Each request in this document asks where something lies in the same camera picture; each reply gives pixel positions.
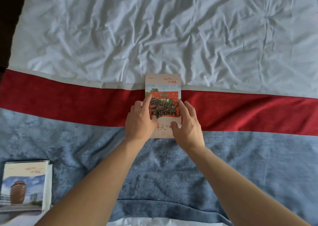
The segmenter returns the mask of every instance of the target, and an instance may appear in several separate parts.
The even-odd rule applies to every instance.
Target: forearm
[[[143,144],[140,141],[122,141],[37,225],[105,225]]]
[[[262,192],[207,148],[187,152],[235,226],[309,225]]]

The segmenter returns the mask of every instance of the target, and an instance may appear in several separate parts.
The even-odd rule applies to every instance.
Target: dark background
[[[0,80],[8,67],[12,37],[24,0],[0,0]]]

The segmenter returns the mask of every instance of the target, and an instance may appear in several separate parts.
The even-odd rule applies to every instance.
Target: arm
[[[133,161],[156,128],[156,117],[149,117],[150,99],[136,101],[126,119],[126,138],[36,226],[106,225]]]
[[[178,128],[172,122],[173,135],[209,182],[235,226],[309,225],[206,148],[194,107],[180,101],[180,109],[182,126]]]

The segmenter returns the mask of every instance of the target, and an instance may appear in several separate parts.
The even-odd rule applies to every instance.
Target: person's right arm
[[[173,135],[211,185],[233,225],[309,225],[206,148],[194,107],[182,101],[179,106],[183,122],[181,128],[171,123]]]

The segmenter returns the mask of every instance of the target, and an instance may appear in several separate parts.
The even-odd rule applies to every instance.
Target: blue sky
[[[153,88],[157,88],[159,91],[178,91],[179,99],[181,99],[181,85],[174,85],[174,86],[146,85],[145,91],[150,92],[150,90]]]
[[[30,195],[38,194],[38,200],[43,198],[45,175],[35,177],[7,177],[2,182],[1,194],[10,195],[11,186],[17,181],[23,181],[26,184],[26,197],[24,203],[31,202]]]

